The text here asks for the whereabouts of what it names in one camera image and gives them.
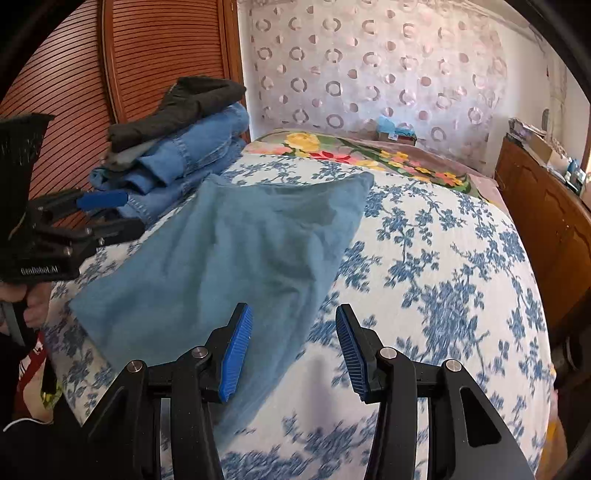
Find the person's left hand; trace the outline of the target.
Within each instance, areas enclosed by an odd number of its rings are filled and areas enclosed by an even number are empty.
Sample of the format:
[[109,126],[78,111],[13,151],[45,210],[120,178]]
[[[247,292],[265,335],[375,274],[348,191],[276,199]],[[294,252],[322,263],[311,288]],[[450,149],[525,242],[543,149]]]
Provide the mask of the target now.
[[27,286],[2,282],[0,297],[2,301],[8,303],[24,301],[26,308],[23,312],[23,318],[26,325],[32,329],[39,329],[47,318],[51,291],[52,285],[50,283]]

